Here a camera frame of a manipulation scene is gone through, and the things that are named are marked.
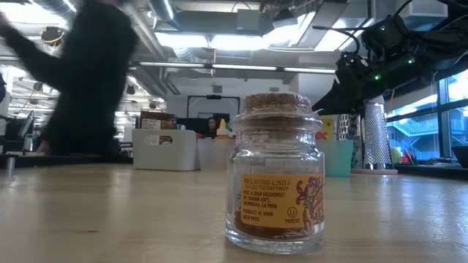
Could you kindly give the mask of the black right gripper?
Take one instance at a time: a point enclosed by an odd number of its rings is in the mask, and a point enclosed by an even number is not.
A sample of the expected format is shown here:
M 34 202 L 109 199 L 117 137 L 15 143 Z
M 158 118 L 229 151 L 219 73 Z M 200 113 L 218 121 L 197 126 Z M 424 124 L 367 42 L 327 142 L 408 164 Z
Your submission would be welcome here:
M 353 113 L 363 106 L 363 97 L 382 95 L 413 80 L 413 58 L 408 56 L 377 63 L 345 52 L 336 65 L 331 90 L 312 106 L 319 115 Z

